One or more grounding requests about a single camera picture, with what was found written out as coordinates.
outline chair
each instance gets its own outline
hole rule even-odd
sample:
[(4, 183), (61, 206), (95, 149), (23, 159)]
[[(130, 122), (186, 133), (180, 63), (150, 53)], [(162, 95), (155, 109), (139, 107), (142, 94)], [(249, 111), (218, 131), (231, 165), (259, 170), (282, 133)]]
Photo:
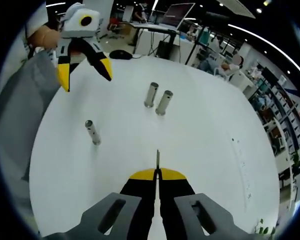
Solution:
[(113, 33), (113, 34), (112, 35), (108, 34), (109, 39), (123, 39), (124, 38), (123, 36), (119, 36), (120, 31), (123, 29), (122, 27), (119, 27), (119, 25), (120, 25), (120, 22), (118, 19), (116, 19), (114, 17), (110, 18), (107, 29), (110, 33)]

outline desk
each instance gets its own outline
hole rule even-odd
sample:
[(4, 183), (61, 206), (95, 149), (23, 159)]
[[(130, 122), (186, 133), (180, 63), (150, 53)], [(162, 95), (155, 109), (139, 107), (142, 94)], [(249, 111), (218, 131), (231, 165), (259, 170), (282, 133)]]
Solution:
[[(130, 175), (154, 168), (157, 149), (162, 168), (183, 173), (196, 193), (227, 209), (238, 227), (251, 232), (261, 218), (275, 226), (275, 157), (245, 96), (173, 61), (147, 56), (111, 61), (108, 82), (84, 60), (71, 74), (71, 92), (59, 89), (38, 129), (29, 186), (42, 236), (73, 228), (85, 210), (120, 192)], [(165, 90), (173, 92), (165, 116), (144, 106), (152, 81), (159, 84), (154, 106)], [(101, 136), (98, 147), (86, 120), (94, 121)], [(156, 201), (149, 234), (158, 240), (165, 235), (159, 207)]]
[[(164, 41), (168, 43), (169, 40), (170, 40), (170, 36), (168, 34), (148, 31), (147, 29), (140, 29), (139, 39), (135, 48), (135, 53), (140, 55), (148, 55), (150, 52), (152, 52), (151, 42), (153, 42), (152, 49), (154, 50), (158, 47), (160, 41)], [(194, 47), (194, 44), (195, 44), (194, 42), (191, 42), (187, 39), (180, 38), (180, 36), (177, 35), (173, 41), (170, 60), (177, 63), (179, 63), (180, 60), (181, 64), (186, 64), (186, 61), (188, 59), (188, 56), (192, 48)], [(200, 46), (197, 45), (187, 64), (188, 66), (191, 66), (194, 63), (199, 50), (200, 50)]]

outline hand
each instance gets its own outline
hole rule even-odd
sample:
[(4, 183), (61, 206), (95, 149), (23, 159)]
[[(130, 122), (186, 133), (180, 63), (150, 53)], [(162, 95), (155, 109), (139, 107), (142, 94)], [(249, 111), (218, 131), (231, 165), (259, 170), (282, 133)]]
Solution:
[(55, 49), (60, 39), (60, 32), (52, 30), (47, 26), (41, 26), (29, 38), (28, 42), (33, 47), (44, 47), (46, 49)]
[(45, 49), (55, 49), (57, 48), (59, 39), (60, 32), (50, 29), (43, 36), (42, 47)]

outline monitor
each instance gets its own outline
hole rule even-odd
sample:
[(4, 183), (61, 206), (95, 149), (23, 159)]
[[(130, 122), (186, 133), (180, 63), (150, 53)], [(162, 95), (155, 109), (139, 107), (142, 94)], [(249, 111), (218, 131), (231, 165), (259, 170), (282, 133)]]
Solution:
[(166, 13), (164, 14), (163, 19), (159, 25), (167, 28), (173, 27), (177, 30), (185, 17), (194, 7), (194, 5), (195, 3), (181, 3), (171, 5), (168, 11), (166, 11)]
[(262, 76), (271, 84), (271, 86), (278, 83), (278, 78), (267, 67), (263, 69)]

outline gray fabric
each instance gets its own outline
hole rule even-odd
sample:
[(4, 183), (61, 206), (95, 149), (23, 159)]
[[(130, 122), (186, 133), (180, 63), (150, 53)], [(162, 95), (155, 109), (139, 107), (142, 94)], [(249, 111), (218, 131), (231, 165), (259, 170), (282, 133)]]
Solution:
[(219, 65), (212, 60), (211, 58), (208, 58), (200, 63), (198, 66), (198, 69), (204, 71), (204, 72), (214, 72), (215, 68), (219, 67)]
[(41, 51), (9, 79), (0, 94), (0, 166), (13, 196), (29, 197), (27, 187), (20, 189), (21, 177), (40, 122), (59, 87), (56, 69), (47, 52)]

